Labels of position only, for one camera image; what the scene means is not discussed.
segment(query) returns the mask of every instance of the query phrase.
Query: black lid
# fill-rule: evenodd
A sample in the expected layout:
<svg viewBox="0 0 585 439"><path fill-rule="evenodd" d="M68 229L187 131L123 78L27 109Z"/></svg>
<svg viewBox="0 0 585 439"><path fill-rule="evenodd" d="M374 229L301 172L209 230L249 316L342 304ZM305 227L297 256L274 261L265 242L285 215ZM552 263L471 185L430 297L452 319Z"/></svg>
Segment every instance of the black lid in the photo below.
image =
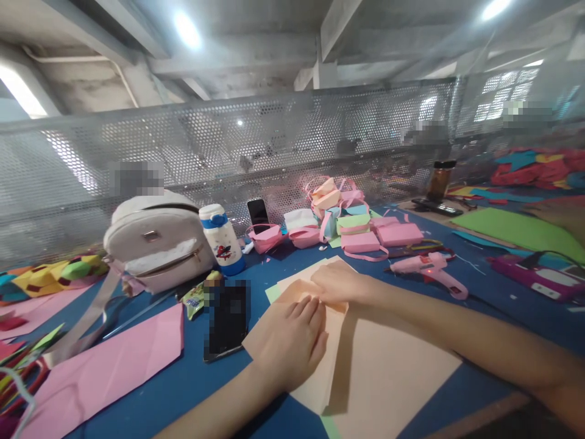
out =
<svg viewBox="0 0 585 439"><path fill-rule="evenodd" d="M434 168L435 169L453 169L457 164L457 160L447 160L446 162L435 162Z"/></svg>

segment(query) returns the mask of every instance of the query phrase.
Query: pink glue gun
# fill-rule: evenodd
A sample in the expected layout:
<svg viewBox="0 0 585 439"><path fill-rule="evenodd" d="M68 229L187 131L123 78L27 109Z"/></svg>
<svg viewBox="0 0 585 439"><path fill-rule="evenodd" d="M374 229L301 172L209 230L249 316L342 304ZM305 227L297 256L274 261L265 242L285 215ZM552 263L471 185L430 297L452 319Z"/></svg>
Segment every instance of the pink glue gun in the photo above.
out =
<svg viewBox="0 0 585 439"><path fill-rule="evenodd" d="M458 300L467 299L469 292L467 288L453 276L445 273L443 268L447 266L446 258L443 254L435 252L429 253L428 256L415 256L397 263L393 263L390 269L394 273L421 273L425 282L436 280L445 285L451 292L451 295Z"/></svg>

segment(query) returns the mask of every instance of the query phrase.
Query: white backpack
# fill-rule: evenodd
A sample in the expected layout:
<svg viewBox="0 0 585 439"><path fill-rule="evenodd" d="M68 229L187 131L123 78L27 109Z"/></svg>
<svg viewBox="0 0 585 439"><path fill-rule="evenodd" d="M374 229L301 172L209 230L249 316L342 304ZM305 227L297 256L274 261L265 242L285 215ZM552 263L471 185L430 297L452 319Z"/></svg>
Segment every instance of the white backpack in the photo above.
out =
<svg viewBox="0 0 585 439"><path fill-rule="evenodd" d="M104 236L110 272L79 322L44 353L50 368L101 336L107 327L105 310L120 280L132 287L130 295L143 290L156 294L211 270L215 258L198 212L191 200L171 191L137 196L118 206ZM83 337L100 316L102 326Z"/></svg>
<svg viewBox="0 0 585 439"><path fill-rule="evenodd" d="M211 270L215 258L198 213L191 200L168 190L123 202L104 236L110 266L152 294Z"/></svg>

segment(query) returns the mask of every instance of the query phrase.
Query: water bottle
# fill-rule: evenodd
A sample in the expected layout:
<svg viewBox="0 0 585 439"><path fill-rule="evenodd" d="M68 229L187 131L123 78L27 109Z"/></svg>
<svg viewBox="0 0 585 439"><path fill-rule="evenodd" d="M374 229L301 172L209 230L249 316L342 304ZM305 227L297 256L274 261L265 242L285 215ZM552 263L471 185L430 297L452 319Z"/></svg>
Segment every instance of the water bottle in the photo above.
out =
<svg viewBox="0 0 585 439"><path fill-rule="evenodd" d="M246 261L224 208L219 204L206 205L199 209L199 218L221 272L226 276L233 276L242 271L246 267Z"/></svg>

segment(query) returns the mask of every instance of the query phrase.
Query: black phone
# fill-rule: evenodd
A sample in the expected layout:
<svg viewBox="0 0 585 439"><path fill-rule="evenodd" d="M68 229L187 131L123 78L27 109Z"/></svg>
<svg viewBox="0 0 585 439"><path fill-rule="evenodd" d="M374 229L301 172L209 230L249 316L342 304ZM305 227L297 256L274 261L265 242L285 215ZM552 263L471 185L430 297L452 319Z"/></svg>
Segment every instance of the black phone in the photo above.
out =
<svg viewBox="0 0 585 439"><path fill-rule="evenodd" d="M459 209L454 209L453 207L449 207L447 205L436 203L433 201L429 201L424 198L416 198L412 200L418 207L426 210L430 210L431 212L440 213L441 215L445 216L460 216L463 215L463 211Z"/></svg>
<svg viewBox="0 0 585 439"><path fill-rule="evenodd" d="M268 224L268 211L266 210L266 204L261 198L248 201L248 212L250 213L250 219L252 225L256 224ZM268 230L269 226L256 226L254 227L254 233L259 234Z"/></svg>
<svg viewBox="0 0 585 439"><path fill-rule="evenodd" d="M205 313L209 331L205 334L203 361L211 363L243 349L250 319L250 288L245 280L226 286L222 281L205 287Z"/></svg>

